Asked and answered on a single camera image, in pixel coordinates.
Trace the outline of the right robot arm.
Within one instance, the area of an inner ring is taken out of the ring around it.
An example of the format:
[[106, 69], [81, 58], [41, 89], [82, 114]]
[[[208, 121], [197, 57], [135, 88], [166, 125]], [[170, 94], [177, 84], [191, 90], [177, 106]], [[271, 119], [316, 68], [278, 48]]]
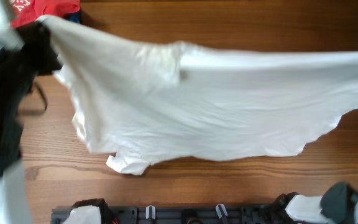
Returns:
[[267, 207], [264, 222], [358, 224], [358, 190], [337, 182], [322, 196], [283, 194]]

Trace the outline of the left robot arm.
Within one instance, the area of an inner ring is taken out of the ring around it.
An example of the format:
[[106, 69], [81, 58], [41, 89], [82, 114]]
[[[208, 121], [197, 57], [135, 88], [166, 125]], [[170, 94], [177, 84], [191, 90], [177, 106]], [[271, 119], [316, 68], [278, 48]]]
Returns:
[[61, 69], [50, 31], [38, 18], [81, 20], [79, 1], [0, 1], [0, 223], [31, 223], [21, 154], [19, 105], [40, 90], [38, 75]]

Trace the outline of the white t-shirt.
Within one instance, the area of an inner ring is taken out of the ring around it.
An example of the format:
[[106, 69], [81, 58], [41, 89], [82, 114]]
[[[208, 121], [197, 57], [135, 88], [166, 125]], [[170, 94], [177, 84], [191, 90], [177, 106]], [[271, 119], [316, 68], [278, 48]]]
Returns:
[[358, 109], [358, 51], [267, 53], [123, 39], [41, 16], [78, 137], [141, 175], [181, 157], [287, 157]]

